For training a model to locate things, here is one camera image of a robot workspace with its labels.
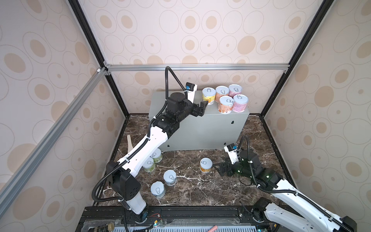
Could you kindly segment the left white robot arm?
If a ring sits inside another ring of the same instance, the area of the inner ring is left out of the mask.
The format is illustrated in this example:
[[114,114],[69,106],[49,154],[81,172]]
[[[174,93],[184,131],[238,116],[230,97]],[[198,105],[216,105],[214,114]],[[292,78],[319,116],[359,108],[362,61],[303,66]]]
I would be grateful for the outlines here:
[[[175,92],[166,94],[166,101],[157,115],[149,123],[147,134],[128,154],[119,161],[107,164],[107,174],[98,181],[92,191],[96,202],[118,200],[127,204],[127,209],[136,215],[146,211],[147,204],[140,194],[141,184],[136,179],[140,169],[155,150],[164,144],[180,127],[188,116],[202,117],[208,101],[193,103],[187,95]],[[99,198],[97,190],[108,181],[118,197]]]

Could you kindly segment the yellow can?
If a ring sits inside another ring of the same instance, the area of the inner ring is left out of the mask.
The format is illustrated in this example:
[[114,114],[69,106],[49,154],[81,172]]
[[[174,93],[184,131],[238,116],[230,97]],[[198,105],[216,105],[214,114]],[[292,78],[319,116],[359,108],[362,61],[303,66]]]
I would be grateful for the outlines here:
[[215,102],[216,90],[211,87],[206,87],[202,90],[203,102],[207,101],[209,105]]
[[200,170],[203,173],[209,173],[213,167],[213,162],[209,158],[202,158],[200,160]]

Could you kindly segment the brown orange can front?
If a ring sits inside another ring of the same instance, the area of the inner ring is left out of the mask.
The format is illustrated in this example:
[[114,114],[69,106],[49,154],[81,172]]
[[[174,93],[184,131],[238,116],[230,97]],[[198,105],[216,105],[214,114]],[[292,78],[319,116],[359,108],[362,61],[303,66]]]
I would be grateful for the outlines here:
[[229,114],[232,112],[234,99],[230,96],[222,96],[219,98],[218,112],[221,114]]

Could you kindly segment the brown orange can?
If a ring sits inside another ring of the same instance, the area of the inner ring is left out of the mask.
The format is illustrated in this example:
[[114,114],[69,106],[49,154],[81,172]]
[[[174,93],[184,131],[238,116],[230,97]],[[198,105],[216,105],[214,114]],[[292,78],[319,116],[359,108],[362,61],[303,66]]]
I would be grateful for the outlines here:
[[223,96],[228,96],[230,89],[226,86],[218,86],[215,88],[216,94],[215,94],[215,101],[219,102],[220,98]]
[[229,114],[232,112],[234,99],[230,96],[222,96],[219,98],[218,112],[221,114]]

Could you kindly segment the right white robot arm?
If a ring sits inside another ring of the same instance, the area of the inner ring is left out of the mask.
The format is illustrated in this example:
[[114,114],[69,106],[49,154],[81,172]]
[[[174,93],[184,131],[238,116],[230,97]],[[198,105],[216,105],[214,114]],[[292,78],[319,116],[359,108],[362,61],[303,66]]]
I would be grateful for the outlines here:
[[357,223],[348,216],[340,217],[321,207],[301,193],[287,179],[270,168],[264,168],[256,153],[247,150],[228,151],[225,162],[213,167],[221,176],[247,177],[260,191],[268,193],[291,207],[287,211],[272,201],[261,197],[250,214],[256,222],[267,220],[282,225],[293,232],[355,232]]

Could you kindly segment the pink can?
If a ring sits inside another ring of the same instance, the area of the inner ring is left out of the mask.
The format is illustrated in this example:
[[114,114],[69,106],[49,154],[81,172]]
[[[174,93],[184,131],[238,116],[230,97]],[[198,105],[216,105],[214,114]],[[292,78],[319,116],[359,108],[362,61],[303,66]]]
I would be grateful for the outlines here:
[[242,87],[238,84],[231,84],[229,85],[229,93],[228,93],[228,96],[230,97],[234,97],[235,95],[237,94],[241,94],[242,92]]
[[248,97],[246,97],[243,94],[237,94],[233,97],[233,100],[234,100],[234,105],[233,105],[232,110],[236,113],[244,112],[249,102]]

